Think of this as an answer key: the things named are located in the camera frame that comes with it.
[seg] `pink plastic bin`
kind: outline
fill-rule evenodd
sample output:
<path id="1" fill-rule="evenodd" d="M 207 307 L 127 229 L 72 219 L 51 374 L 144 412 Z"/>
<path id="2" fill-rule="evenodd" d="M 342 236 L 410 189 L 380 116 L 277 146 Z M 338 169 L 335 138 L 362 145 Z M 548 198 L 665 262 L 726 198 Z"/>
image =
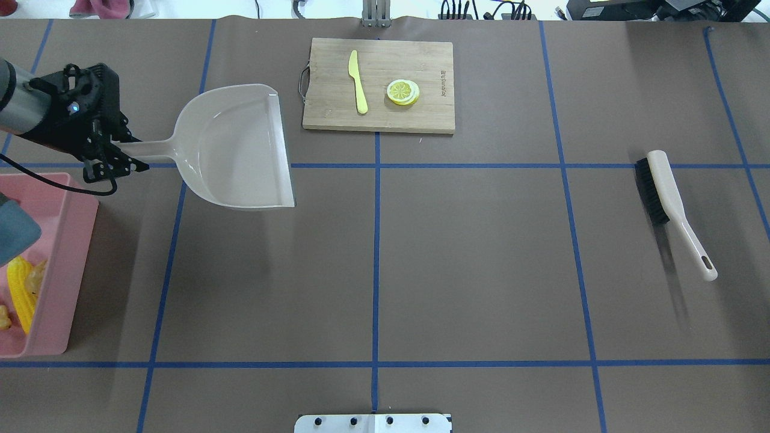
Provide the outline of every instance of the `pink plastic bin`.
<path id="1" fill-rule="evenodd" d="M 67 173 L 43 176 L 79 186 Z M 33 264 L 48 259 L 29 335 L 24 334 L 18 322 L 5 266 L 0 267 L 0 304 L 8 306 L 13 323 L 11 329 L 0 331 L 0 358 L 61 354 L 69 342 L 99 201 L 94 196 L 46 185 L 25 174 L 0 175 L 0 191 L 18 201 L 40 225 L 40 239 L 22 257 Z"/>

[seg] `yellow knife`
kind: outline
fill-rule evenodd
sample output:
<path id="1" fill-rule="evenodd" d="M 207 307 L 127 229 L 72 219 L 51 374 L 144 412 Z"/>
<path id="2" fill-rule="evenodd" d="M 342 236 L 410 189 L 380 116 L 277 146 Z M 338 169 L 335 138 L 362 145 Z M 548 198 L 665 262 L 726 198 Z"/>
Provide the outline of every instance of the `yellow knife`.
<path id="1" fill-rule="evenodd" d="M 350 53 L 350 60 L 347 62 L 347 73 L 356 83 L 356 109 L 361 114 L 367 114 L 369 106 L 367 105 L 366 96 L 363 95 L 361 77 L 358 75 L 358 51 L 356 50 Z"/>

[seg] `blue tape line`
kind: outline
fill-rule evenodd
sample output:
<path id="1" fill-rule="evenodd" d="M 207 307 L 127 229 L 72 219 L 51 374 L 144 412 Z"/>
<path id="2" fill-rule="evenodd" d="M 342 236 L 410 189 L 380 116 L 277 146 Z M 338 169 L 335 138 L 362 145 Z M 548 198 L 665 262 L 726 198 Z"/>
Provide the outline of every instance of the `blue tape line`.
<path id="1" fill-rule="evenodd" d="M 48 37 L 51 34 L 52 27 L 53 27 L 53 20 L 49 19 L 48 25 L 45 27 L 45 32 L 43 32 L 43 39 L 40 41 L 40 46 L 38 47 L 38 53 L 35 54 L 35 61 L 32 63 L 32 68 L 29 70 L 31 74 L 34 74 L 38 70 L 38 65 L 40 64 L 40 58 L 43 56 L 43 49 L 45 49 L 45 43 L 48 41 Z"/>
<path id="2" fill-rule="evenodd" d="M 708 53 L 708 61 L 711 63 L 711 72 L 714 74 L 714 81 L 717 85 L 717 90 L 719 91 L 719 97 L 722 100 L 722 105 L 725 107 L 725 114 L 727 114 L 727 119 L 730 122 L 730 129 L 732 130 L 732 136 L 735 139 L 735 145 L 738 147 L 738 153 L 741 154 L 741 161 L 743 161 L 743 167 L 746 171 L 746 177 L 748 178 L 748 185 L 752 188 L 752 193 L 754 194 L 754 201 L 757 203 L 757 210 L 759 211 L 759 217 L 762 219 L 762 225 L 765 226 L 765 235 L 770 240 L 770 224 L 768 224 L 767 216 L 765 215 L 765 208 L 762 205 L 762 200 L 759 198 L 759 191 L 757 190 L 757 186 L 754 183 L 754 177 L 752 176 L 752 169 L 748 164 L 748 158 L 746 157 L 746 152 L 743 149 L 743 143 L 741 142 L 741 136 L 738 134 L 738 127 L 735 125 L 735 119 L 732 116 L 732 110 L 730 109 L 730 104 L 727 101 L 727 96 L 725 95 L 725 90 L 722 88 L 721 79 L 719 78 L 719 71 L 717 70 L 717 63 L 714 60 L 714 53 L 711 50 L 711 41 L 708 38 L 708 33 L 710 33 L 714 28 L 713 27 L 706 27 L 703 29 L 703 40 L 706 44 L 706 52 Z"/>
<path id="3" fill-rule="evenodd" d="M 375 164 L 358 163 L 294 163 L 293 169 L 373 169 Z"/>
<path id="4" fill-rule="evenodd" d="M 578 232 L 575 228 L 574 214 L 572 211 L 572 199 L 570 195 L 570 184 L 567 178 L 567 167 L 564 163 L 564 147 L 561 142 L 561 131 L 559 130 L 559 118 L 556 112 L 556 98 L 554 97 L 554 83 L 551 76 L 551 63 L 548 61 L 548 48 L 545 40 L 545 28 L 543 22 L 540 25 L 540 40 L 543 49 L 543 63 L 545 66 L 545 78 L 548 84 L 548 98 L 551 100 L 551 117 L 554 120 L 554 134 L 556 136 L 556 147 L 559 152 L 559 163 L 561 164 L 561 182 L 564 185 L 564 198 L 567 204 L 567 217 L 570 222 L 570 234 L 572 236 L 572 250 L 575 257 L 575 269 L 577 271 L 577 282 L 580 286 L 581 303 L 583 304 L 583 320 L 585 323 L 585 333 L 588 339 L 588 353 L 593 363 L 591 370 L 594 376 L 594 392 L 596 394 L 596 407 L 599 415 L 599 426 L 602 433 L 607 433 L 607 420 L 604 416 L 604 399 L 601 396 L 601 384 L 599 382 L 599 369 L 596 366 L 596 348 L 594 346 L 594 332 L 591 327 L 591 313 L 588 310 L 588 296 L 585 292 L 585 282 L 583 278 L 583 265 L 580 258 L 580 247 L 578 246 Z"/>
<path id="5" fill-rule="evenodd" d="M 597 361 L 599 367 L 652 367 L 678 365 L 770 365 L 770 359 L 633 359 Z"/>
<path id="6" fill-rule="evenodd" d="M 11 145 L 11 138 L 13 138 L 13 135 L 11 133 L 5 134 L 5 141 L 2 145 L 2 153 L 3 155 L 8 154 L 8 147 Z M 0 167 L 10 167 L 10 164 L 7 164 L 5 161 L 0 161 Z"/>
<path id="7" fill-rule="evenodd" d="M 0 361 L 0 368 L 191 368 L 191 369 L 291 369 L 372 368 L 371 361 Z M 379 368 L 586 368 L 612 367 L 770 365 L 770 358 L 607 359 L 542 361 L 378 361 Z"/>
<path id="8" fill-rule="evenodd" d="M 121 361 L 3 361 L 0 368 L 147 368 L 149 362 Z"/>
<path id="9" fill-rule="evenodd" d="M 380 170 L 380 133 L 374 133 L 374 254 L 372 292 L 372 412 L 379 406 L 380 361 L 380 204 L 382 173 Z"/>
<path id="10" fill-rule="evenodd" d="M 633 169 L 633 163 L 294 163 L 295 169 Z M 752 169 L 770 169 L 770 164 L 749 164 Z M 674 169 L 737 169 L 744 164 L 671 164 Z"/>
<path id="11" fill-rule="evenodd" d="M 187 185 L 182 182 L 179 189 L 179 202 L 176 204 L 176 218 L 174 219 L 174 228 L 171 234 L 171 244 L 169 245 L 169 257 L 166 261 L 166 274 L 163 277 L 163 289 L 160 292 L 160 302 L 158 305 L 158 316 L 155 321 L 155 331 L 152 335 L 152 347 L 149 355 L 149 365 L 147 367 L 147 377 L 145 378 L 144 392 L 142 393 L 142 405 L 139 407 L 139 420 L 136 423 L 137 433 L 144 430 L 145 416 L 147 415 L 147 404 L 149 402 L 149 392 L 152 388 L 152 376 L 155 373 L 155 359 L 158 354 L 158 343 L 160 341 L 160 331 L 163 325 L 163 315 L 166 312 L 166 298 L 169 294 L 169 283 L 171 282 L 171 270 L 174 264 L 174 255 L 176 254 L 176 240 L 179 237 L 179 225 L 182 221 L 182 210 L 185 204 L 185 193 Z"/>
<path id="12" fill-rule="evenodd" d="M 384 169 L 557 169 L 556 163 L 384 163 Z"/>
<path id="13" fill-rule="evenodd" d="M 203 73 L 200 76 L 200 87 L 198 93 L 206 91 L 206 77 L 209 74 L 209 61 L 211 61 L 211 47 L 214 45 L 214 32 L 216 31 L 216 20 L 211 20 L 211 28 L 209 29 L 209 44 L 206 47 L 206 58 L 203 60 Z"/>
<path id="14" fill-rule="evenodd" d="M 38 53 L 35 54 L 35 61 L 32 62 L 32 67 L 29 70 L 29 72 L 31 74 L 34 74 L 35 71 L 38 69 L 38 64 L 40 63 L 40 58 L 43 55 L 43 49 L 45 49 L 45 43 L 48 41 L 48 37 L 51 34 L 51 27 L 53 27 L 53 20 L 49 19 L 48 25 L 45 27 L 45 32 L 43 32 L 43 39 L 40 41 L 40 46 L 38 47 Z M 8 155 L 8 148 L 11 145 L 11 138 L 12 137 L 13 137 L 13 135 L 11 135 L 11 134 L 8 134 L 5 137 L 5 142 L 3 143 L 2 151 L 0 152 L 3 155 Z M 0 166 L 10 166 L 10 165 L 8 165 L 5 162 L 3 162 L 3 163 L 0 163 Z"/>
<path id="15" fill-rule="evenodd" d="M 266 369 L 266 368 L 371 368 L 369 361 L 212 361 L 212 362 L 156 362 L 155 368 L 201 369 Z"/>
<path id="16" fill-rule="evenodd" d="M 209 43 L 206 45 L 206 57 L 203 60 L 203 71 L 200 77 L 200 87 L 198 93 L 206 90 L 206 77 L 209 73 L 209 61 L 211 60 L 211 48 L 214 44 L 214 33 L 216 31 L 216 20 L 211 20 L 209 29 Z M 142 433 L 144 430 L 144 421 L 147 415 L 147 404 L 149 402 L 149 393 L 152 388 L 152 376 L 155 373 L 155 360 L 158 355 L 158 343 L 160 341 L 160 331 L 163 325 L 163 315 L 166 312 L 166 298 L 169 294 L 169 284 L 171 282 L 171 271 L 176 254 L 176 241 L 179 238 L 179 226 L 182 222 L 182 210 L 185 205 L 185 194 L 187 185 L 182 181 L 182 187 L 179 189 L 179 202 L 176 205 L 176 218 L 174 219 L 174 228 L 171 234 L 171 245 L 169 246 L 169 258 L 166 262 L 166 275 L 163 277 L 163 289 L 160 293 L 160 302 L 158 305 L 158 317 L 155 322 L 155 332 L 152 336 L 152 348 L 149 355 L 149 367 L 147 367 L 147 378 L 145 379 L 145 389 L 142 394 L 142 405 L 139 408 L 139 420 L 136 422 L 136 433 Z"/>
<path id="17" fill-rule="evenodd" d="M 590 367 L 591 361 L 381 361 L 382 368 Z"/>

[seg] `black bristles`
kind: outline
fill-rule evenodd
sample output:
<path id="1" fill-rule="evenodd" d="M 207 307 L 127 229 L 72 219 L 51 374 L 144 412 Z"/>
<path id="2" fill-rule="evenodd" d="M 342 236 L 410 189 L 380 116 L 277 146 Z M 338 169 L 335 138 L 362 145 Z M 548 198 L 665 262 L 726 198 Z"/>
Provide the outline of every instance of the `black bristles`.
<path id="1" fill-rule="evenodd" d="M 658 195 L 658 188 L 655 188 L 655 181 L 652 179 L 652 171 L 647 158 L 636 162 L 636 185 L 639 188 L 641 202 L 647 208 L 652 224 L 657 226 L 670 221 L 666 211 L 663 210 L 661 197 Z"/>

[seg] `cutting board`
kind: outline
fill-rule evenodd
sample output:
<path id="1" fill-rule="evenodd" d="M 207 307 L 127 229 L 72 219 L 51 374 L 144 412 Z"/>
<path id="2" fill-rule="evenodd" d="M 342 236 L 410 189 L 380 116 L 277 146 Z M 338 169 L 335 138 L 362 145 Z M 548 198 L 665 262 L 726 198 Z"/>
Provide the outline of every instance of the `cutting board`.
<path id="1" fill-rule="evenodd" d="M 313 38 L 305 129 L 454 134 L 454 56 L 451 42 Z M 356 90 L 347 74 L 350 52 L 358 66 L 369 112 L 356 111 Z M 395 79 L 420 87 L 411 106 L 385 94 Z"/>

